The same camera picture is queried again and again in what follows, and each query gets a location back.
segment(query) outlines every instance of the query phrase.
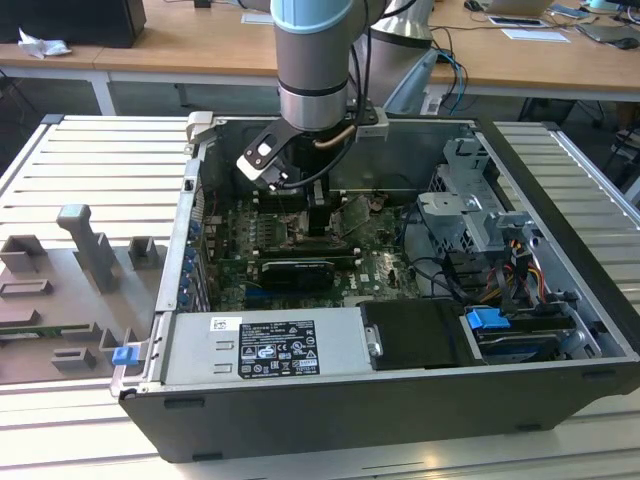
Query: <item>power supply label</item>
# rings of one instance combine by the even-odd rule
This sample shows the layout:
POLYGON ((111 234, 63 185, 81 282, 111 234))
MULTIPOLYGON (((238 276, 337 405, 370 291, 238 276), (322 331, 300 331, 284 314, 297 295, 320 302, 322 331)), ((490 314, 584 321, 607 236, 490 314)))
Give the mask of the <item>power supply label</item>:
POLYGON ((240 325, 238 375, 244 379, 318 375, 316 328, 302 322, 240 325))

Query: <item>blue cable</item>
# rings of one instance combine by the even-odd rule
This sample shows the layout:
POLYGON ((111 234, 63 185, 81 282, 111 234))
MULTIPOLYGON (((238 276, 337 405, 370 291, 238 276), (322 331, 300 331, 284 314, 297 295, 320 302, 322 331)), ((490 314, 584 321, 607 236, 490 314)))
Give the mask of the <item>blue cable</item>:
POLYGON ((460 104, 460 100, 462 100, 462 91, 463 91, 463 82, 464 82, 464 78, 462 75, 462 70, 460 69, 460 66, 458 65, 458 62, 456 62, 453 58, 451 58, 449 55, 447 55, 446 53, 444 53, 442 50, 438 50, 438 53, 445 58, 453 67, 453 69, 456 71, 456 74, 458 75, 458 80, 459 80, 459 89, 458 89, 458 98, 456 99, 456 103, 453 105, 453 107, 450 110, 450 114, 453 115, 453 112, 455 112, 456 108, 458 108, 458 105, 460 104))

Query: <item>wooden desk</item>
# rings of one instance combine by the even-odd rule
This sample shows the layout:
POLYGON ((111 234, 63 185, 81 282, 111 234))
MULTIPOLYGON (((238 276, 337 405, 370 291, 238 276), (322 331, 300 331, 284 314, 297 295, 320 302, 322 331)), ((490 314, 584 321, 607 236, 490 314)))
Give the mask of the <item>wooden desk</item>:
MULTIPOLYGON (((564 2, 577 7, 578 2, 564 2)), ((429 20, 435 26, 466 28, 494 27, 484 15, 463 8, 463 0, 445 0, 436 4, 429 20)), ((550 25, 571 22, 567 17, 545 15, 550 25)), ((598 25, 620 25, 601 16, 598 25)), ((549 97, 575 98, 593 92, 597 100, 605 100, 603 93, 640 93, 640 50, 620 50, 599 44, 574 28, 567 31, 554 29, 571 43, 552 43, 511 40, 499 28, 495 30, 449 30, 456 57, 469 71, 468 93, 505 95, 511 90, 522 95, 522 90, 554 91, 549 97)), ((443 30, 434 32, 438 44, 448 49, 443 30)), ((451 82, 451 68, 438 65, 432 76, 433 83, 451 82)))
POLYGON ((74 46, 73 53, 44 60, 24 53, 18 45, 0 44, 0 66, 92 69, 102 47, 74 46))
POLYGON ((231 5, 194 9, 193 2, 145 0, 147 24, 134 48, 105 48, 100 70, 277 75, 273 27, 241 22, 231 5))
MULTIPOLYGON (((190 1, 145 0, 145 9, 145 31, 131 49, 73 46, 71 55, 38 60, 15 45, 0 45, 0 68, 14 77, 89 81, 105 115, 116 113, 109 90, 114 81, 277 84, 271 26, 243 24, 243 11, 223 4, 194 9, 190 1)), ((478 21, 483 19, 482 14, 472 19, 463 0, 437 3, 430 19, 432 26, 483 27, 450 30, 456 56, 469 72, 466 93, 640 101, 640 49, 600 45, 573 29, 561 32, 571 43, 511 40, 498 28, 487 29, 493 25, 478 21)), ((448 48, 444 31, 436 31, 435 38, 448 48)), ((450 66, 437 65, 430 95, 441 96, 452 79, 450 66)))

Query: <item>paper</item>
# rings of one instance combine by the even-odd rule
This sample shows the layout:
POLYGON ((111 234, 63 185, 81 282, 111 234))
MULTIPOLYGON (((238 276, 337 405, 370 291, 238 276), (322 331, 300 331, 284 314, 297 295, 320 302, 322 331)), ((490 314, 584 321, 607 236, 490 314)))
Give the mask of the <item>paper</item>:
POLYGON ((65 55, 71 53, 71 49, 62 40, 41 40, 20 31, 18 46, 32 57, 42 60, 46 56, 65 55))
POLYGON ((273 17, 266 13, 245 13, 242 15, 242 23, 273 25, 273 17))
POLYGON ((507 28, 503 28, 502 31, 511 40, 571 43, 567 37, 558 32, 530 32, 529 30, 513 30, 507 28))

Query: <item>table leg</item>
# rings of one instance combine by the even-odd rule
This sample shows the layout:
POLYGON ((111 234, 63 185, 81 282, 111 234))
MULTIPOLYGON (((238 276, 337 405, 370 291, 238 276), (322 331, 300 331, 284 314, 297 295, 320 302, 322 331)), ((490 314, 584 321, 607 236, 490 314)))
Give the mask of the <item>table leg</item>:
POLYGON ((184 83, 174 83, 173 86, 178 91, 178 99, 181 107, 190 107, 189 98, 187 97, 187 88, 184 83))
POLYGON ((100 113, 102 115, 117 115, 116 106, 109 88, 109 76, 104 72, 95 73, 95 75, 92 75, 90 82, 93 86, 93 93, 96 95, 96 100, 98 100, 100 113))

